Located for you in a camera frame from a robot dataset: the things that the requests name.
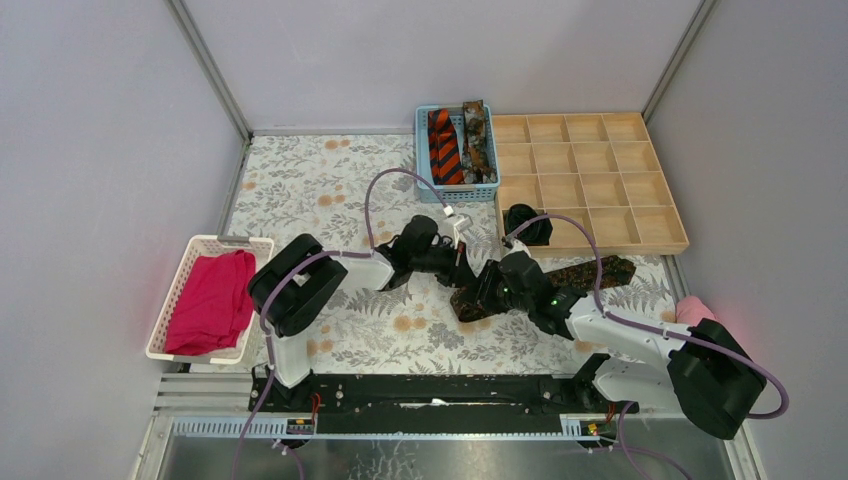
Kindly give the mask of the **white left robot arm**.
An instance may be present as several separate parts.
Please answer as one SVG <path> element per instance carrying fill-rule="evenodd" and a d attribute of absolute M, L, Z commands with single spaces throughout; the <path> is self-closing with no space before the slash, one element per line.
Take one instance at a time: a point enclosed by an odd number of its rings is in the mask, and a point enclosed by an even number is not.
<path fill-rule="evenodd" d="M 442 235 L 435 220 L 414 216 L 391 241 L 369 253 L 328 251 L 310 234 L 292 240 L 251 278 L 247 292 L 266 337 L 272 398 L 288 411 L 309 401 L 305 380 L 312 368 L 302 336 L 338 290 L 392 291 L 412 274 L 426 273 L 448 288 L 471 284 L 476 276 L 462 233 L 466 215 L 450 214 Z"/>

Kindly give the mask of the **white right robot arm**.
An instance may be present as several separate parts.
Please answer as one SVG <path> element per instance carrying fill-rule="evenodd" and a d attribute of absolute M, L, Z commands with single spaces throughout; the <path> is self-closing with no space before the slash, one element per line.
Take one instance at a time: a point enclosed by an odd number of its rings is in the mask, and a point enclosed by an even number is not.
<path fill-rule="evenodd" d="M 766 386 L 721 324 L 645 318 L 621 324 L 596 304 L 589 287 L 553 281 L 522 251 L 488 261 L 460 302 L 484 316 L 519 311 L 546 334 L 608 348 L 573 377 L 575 402 L 589 412 L 634 402 L 678 411 L 703 432 L 731 440 Z"/>

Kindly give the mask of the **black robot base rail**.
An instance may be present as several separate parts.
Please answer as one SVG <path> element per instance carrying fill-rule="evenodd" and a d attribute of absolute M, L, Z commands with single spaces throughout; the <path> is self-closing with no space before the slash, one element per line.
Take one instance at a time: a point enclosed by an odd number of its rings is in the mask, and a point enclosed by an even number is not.
<path fill-rule="evenodd" d="M 624 408 L 587 376 L 311 374 L 295 387 L 252 376 L 248 407 L 303 414 L 320 434 L 561 434 Z"/>

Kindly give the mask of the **black gold patterned tie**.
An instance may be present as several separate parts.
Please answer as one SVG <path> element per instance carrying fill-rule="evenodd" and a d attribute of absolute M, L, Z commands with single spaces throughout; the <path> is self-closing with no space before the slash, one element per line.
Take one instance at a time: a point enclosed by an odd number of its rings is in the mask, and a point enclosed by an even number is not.
<path fill-rule="evenodd" d="M 627 286 L 635 276 L 637 267 L 631 260 L 611 255 L 602 258 L 601 289 Z M 550 270 L 547 279 L 556 287 L 570 287 L 583 294 L 593 290 L 596 280 L 594 260 Z M 475 286 L 464 286 L 450 297 L 450 305 L 460 322 L 475 322 L 506 313 L 509 308 L 497 301 L 484 301 Z"/>

